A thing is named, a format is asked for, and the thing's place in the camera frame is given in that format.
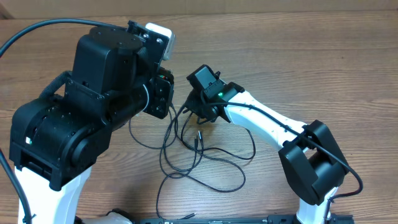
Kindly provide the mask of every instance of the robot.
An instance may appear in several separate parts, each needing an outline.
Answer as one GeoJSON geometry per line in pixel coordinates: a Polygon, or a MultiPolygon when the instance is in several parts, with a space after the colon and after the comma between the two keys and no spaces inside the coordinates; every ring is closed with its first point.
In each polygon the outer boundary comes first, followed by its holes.
{"type": "Polygon", "coordinates": [[[122,210],[92,220],[76,218],[81,190],[96,158],[109,147],[112,132],[141,111],[163,119],[174,93],[174,76],[161,67],[172,54],[175,35],[149,23],[116,27],[78,19],[44,21],[21,31],[0,50],[40,26],[77,22],[96,27],[77,44],[72,71],[61,73],[40,96],[12,118],[9,158],[4,165],[19,196],[18,223],[354,223],[351,215],[329,212],[333,199],[360,193],[363,184],[348,165],[331,131],[321,121],[289,119],[254,99],[243,87],[226,83],[202,65],[187,77],[193,90],[185,107],[198,118],[218,117],[260,136],[279,154],[287,182],[300,197],[295,215],[265,218],[134,220],[122,210]],[[65,85],[63,96],[55,92],[65,85]],[[317,150],[307,159],[307,150],[317,150]],[[352,172],[359,189],[335,195],[352,172]]]}

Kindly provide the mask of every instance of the wall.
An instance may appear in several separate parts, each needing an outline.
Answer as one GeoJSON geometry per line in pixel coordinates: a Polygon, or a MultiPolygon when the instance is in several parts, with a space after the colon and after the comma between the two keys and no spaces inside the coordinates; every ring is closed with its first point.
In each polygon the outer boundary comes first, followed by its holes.
{"type": "Polygon", "coordinates": [[[8,18],[396,10],[398,0],[0,0],[8,18]]]}

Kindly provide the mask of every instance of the wooden surface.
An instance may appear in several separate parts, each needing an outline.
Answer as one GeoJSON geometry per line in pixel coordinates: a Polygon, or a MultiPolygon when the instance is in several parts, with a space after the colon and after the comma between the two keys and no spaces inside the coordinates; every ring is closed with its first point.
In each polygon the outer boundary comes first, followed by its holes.
{"type": "MultiPolygon", "coordinates": [[[[395,223],[398,219],[398,12],[311,12],[227,14],[220,16],[103,17],[123,26],[128,19],[156,22],[177,36],[173,58],[163,63],[175,75],[177,108],[191,90],[185,77],[207,63],[227,82],[236,82],[274,110],[307,123],[326,123],[349,164],[364,180],[361,195],[336,200],[332,211],[353,214],[358,223],[395,223]]],[[[0,43],[35,21],[0,21],[0,43]]],[[[82,25],[40,28],[18,40],[0,60],[0,146],[8,156],[15,110],[37,98],[60,72],[72,69],[82,25]]],[[[147,114],[134,118],[133,132],[159,146],[168,120],[147,114]]],[[[200,127],[207,146],[251,154],[243,128],[219,120],[200,127]]],[[[197,127],[191,126],[191,140],[197,127]]],[[[219,194],[191,180],[170,180],[160,196],[160,212],[181,218],[262,217],[295,213],[299,200],[288,186],[277,153],[255,136],[257,154],[242,165],[246,185],[219,194]]],[[[228,158],[218,152],[216,157],[228,158]]],[[[188,167],[192,153],[176,143],[172,162],[188,167]]],[[[164,178],[159,152],[136,144],[127,127],[113,134],[99,156],[80,197],[77,215],[97,217],[122,208],[137,217],[156,217],[155,199],[164,178]]],[[[234,167],[204,160],[192,176],[222,189],[237,187],[234,167]]],[[[351,175],[339,192],[356,189],[351,175]]],[[[0,222],[15,223],[17,196],[0,170],[0,222]]]]}
{"type": "Polygon", "coordinates": [[[252,12],[396,10],[398,0],[0,0],[14,19],[252,12]]]}

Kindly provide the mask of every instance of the wooden table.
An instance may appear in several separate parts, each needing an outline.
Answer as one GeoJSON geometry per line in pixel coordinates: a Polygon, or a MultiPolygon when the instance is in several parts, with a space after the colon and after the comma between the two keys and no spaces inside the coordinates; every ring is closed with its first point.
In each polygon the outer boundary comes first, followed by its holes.
{"type": "MultiPolygon", "coordinates": [[[[185,101],[191,86],[185,77],[203,63],[220,70],[274,110],[307,123],[326,123],[349,164],[364,180],[361,195],[336,200],[332,212],[353,214],[358,223],[392,223],[398,218],[398,13],[311,12],[203,16],[93,18],[120,26],[129,19],[155,22],[177,36],[173,58],[163,66],[175,75],[174,104],[185,101]]],[[[0,21],[0,43],[32,20],[0,21]]],[[[78,39],[90,27],[47,26],[18,40],[0,60],[0,146],[8,157],[9,130],[15,110],[35,98],[53,78],[72,69],[78,39]]],[[[169,120],[147,114],[133,119],[133,133],[159,146],[169,120]]],[[[243,128],[219,120],[200,129],[207,146],[222,146],[240,156],[252,153],[243,128]]],[[[247,163],[219,152],[242,166],[246,185],[219,194],[189,180],[166,181],[160,212],[181,218],[263,217],[295,213],[298,197],[285,179],[277,153],[255,136],[257,154],[247,163]]],[[[182,167],[193,154],[179,142],[169,150],[182,167]]],[[[127,126],[113,134],[109,149],[93,166],[80,197],[77,215],[98,217],[122,208],[136,217],[156,217],[155,199],[164,175],[159,151],[135,143],[127,126]]],[[[222,189],[237,187],[241,174],[222,163],[204,160],[192,176],[222,189]]],[[[347,175],[339,192],[358,186],[347,175]]],[[[16,223],[17,196],[0,171],[0,222],[16,223]]]]}

